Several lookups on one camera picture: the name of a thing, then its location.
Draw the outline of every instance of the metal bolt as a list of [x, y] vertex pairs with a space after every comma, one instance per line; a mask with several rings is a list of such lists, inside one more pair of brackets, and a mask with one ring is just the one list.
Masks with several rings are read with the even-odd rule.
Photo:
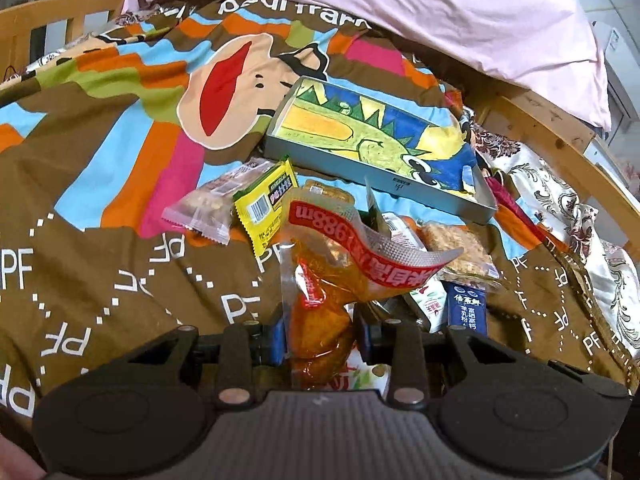
[[403, 404], [418, 404], [424, 399], [424, 393], [416, 388], [398, 388], [394, 391], [394, 399]]
[[244, 388], [227, 388], [218, 394], [218, 398], [225, 404], [244, 404], [251, 394]]

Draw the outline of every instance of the barcode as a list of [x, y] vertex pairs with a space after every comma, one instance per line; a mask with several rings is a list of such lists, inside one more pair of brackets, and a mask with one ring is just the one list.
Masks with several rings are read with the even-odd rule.
[[266, 195], [262, 195], [258, 200], [249, 204], [247, 207], [247, 212], [251, 217], [251, 222], [254, 224], [259, 224], [264, 220], [265, 216], [269, 214], [271, 207], [269, 206], [269, 202], [267, 200]]
[[389, 229], [395, 232], [403, 232], [408, 229], [408, 227], [402, 221], [402, 219], [399, 219], [397, 216], [396, 217], [391, 216], [390, 218], [385, 218], [385, 223], [386, 225], [388, 225]]

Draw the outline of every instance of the snack package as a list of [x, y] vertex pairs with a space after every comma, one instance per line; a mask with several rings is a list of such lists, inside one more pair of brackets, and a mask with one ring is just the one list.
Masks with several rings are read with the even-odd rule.
[[[383, 213], [386, 225], [391, 229], [391, 240], [404, 247], [411, 247], [419, 251], [426, 251], [420, 238], [395, 213]], [[433, 276], [422, 287], [416, 288], [402, 298], [422, 320], [429, 332], [437, 332], [447, 323], [447, 293], [440, 280]]]
[[486, 335], [486, 295], [484, 290], [457, 283], [444, 283], [447, 291], [449, 324], [462, 325]]
[[287, 344], [302, 388], [326, 384], [350, 354], [347, 304], [414, 290], [461, 253], [400, 246], [366, 227], [353, 205], [300, 188], [285, 196], [281, 229]]
[[239, 168], [227, 171], [187, 193], [177, 203], [166, 207], [162, 218], [195, 231], [220, 244], [229, 243], [234, 208], [233, 196], [273, 167], [264, 158], [252, 158]]
[[282, 199], [293, 187], [298, 187], [298, 181], [291, 162], [286, 159], [234, 195], [238, 218], [254, 245], [256, 256], [262, 256], [280, 228]]
[[341, 190], [338, 187], [328, 186], [327, 184], [323, 184], [322, 182], [318, 182], [317, 180], [313, 180], [312, 178], [308, 178], [306, 180], [303, 188], [308, 189], [311, 193], [331, 196], [333, 198], [337, 198], [338, 200], [343, 200], [344, 202], [347, 202], [351, 205], [355, 205], [356, 203], [356, 199], [351, 193]]
[[427, 222], [418, 232], [430, 251], [464, 248], [462, 256], [447, 264], [438, 274], [445, 282], [455, 282], [481, 290], [499, 290], [500, 275], [476, 236], [458, 226]]
[[391, 377], [389, 365], [367, 365], [357, 348], [351, 349], [346, 364], [324, 390], [377, 390], [385, 399]]

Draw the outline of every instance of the floral patterned fabric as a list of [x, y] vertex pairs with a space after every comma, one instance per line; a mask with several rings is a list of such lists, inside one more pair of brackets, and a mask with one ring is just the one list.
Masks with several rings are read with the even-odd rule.
[[638, 274], [626, 252], [601, 240], [594, 228], [598, 210], [580, 203], [578, 194], [555, 176], [548, 164], [524, 144], [472, 124], [476, 148], [493, 168], [508, 174], [521, 205], [584, 264], [593, 296], [611, 328], [615, 344], [640, 358]]

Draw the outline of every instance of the blue milk powder packet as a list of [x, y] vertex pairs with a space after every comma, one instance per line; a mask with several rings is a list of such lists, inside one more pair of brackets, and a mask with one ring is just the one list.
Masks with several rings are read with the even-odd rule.
[[486, 335], [486, 296], [484, 290], [458, 283], [442, 282], [447, 292], [449, 325], [463, 325]]

